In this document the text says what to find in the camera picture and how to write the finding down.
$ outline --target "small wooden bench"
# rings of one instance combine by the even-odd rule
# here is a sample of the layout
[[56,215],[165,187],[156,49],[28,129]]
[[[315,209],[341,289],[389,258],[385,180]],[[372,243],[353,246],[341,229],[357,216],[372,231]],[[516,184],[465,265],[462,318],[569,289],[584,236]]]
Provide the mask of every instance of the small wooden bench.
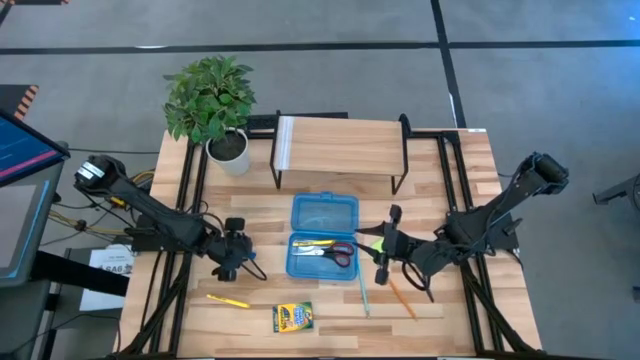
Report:
[[280,116],[275,128],[270,165],[278,189],[283,171],[319,171],[391,176],[395,195],[409,172],[404,114],[398,122]]

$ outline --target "yellow crayon box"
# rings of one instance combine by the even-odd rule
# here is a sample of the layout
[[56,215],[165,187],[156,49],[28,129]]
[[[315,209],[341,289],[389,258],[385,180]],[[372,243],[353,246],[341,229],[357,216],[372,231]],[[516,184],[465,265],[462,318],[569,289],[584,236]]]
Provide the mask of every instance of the yellow crayon box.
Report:
[[273,307],[273,332],[290,332],[313,328],[311,302],[282,304]]

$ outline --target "white flower pot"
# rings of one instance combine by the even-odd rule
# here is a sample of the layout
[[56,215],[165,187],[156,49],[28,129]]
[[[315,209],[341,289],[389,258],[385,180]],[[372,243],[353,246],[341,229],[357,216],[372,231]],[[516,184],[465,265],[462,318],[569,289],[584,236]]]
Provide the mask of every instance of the white flower pot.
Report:
[[233,160],[221,161],[213,157],[211,155],[211,152],[209,152],[209,143],[211,142],[211,139],[207,141],[204,147],[207,150],[207,155],[209,156],[209,159],[213,160],[216,164],[220,165],[220,167],[224,170],[224,172],[231,176],[240,176],[246,173],[247,171],[249,171],[249,165],[251,164],[251,162],[249,161],[249,139],[247,139],[247,135],[244,133],[242,129],[237,129],[237,132],[239,134],[242,134],[242,137],[244,137],[246,145],[244,147],[244,151],[242,152],[242,154],[240,154],[240,156],[238,156]]

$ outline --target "scissors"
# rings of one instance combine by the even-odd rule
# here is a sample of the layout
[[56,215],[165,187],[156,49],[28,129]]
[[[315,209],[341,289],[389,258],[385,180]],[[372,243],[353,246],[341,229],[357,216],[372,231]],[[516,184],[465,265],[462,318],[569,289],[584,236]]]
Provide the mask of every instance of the scissors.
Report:
[[353,253],[353,245],[345,242],[337,242],[324,249],[319,246],[299,247],[298,252],[294,253],[294,255],[322,256],[333,260],[340,267],[348,267],[351,265],[350,257]]

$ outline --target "blue plastic case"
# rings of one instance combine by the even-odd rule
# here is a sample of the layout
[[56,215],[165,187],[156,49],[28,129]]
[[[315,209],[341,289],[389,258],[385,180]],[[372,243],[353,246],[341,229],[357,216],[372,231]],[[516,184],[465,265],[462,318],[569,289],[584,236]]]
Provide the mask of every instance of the blue plastic case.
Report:
[[[287,248],[287,273],[305,279],[353,280],[358,275],[358,199],[355,196],[331,192],[299,193],[293,199],[291,228]],[[328,240],[353,243],[351,264],[342,268],[332,259],[322,256],[293,254],[294,241]]]

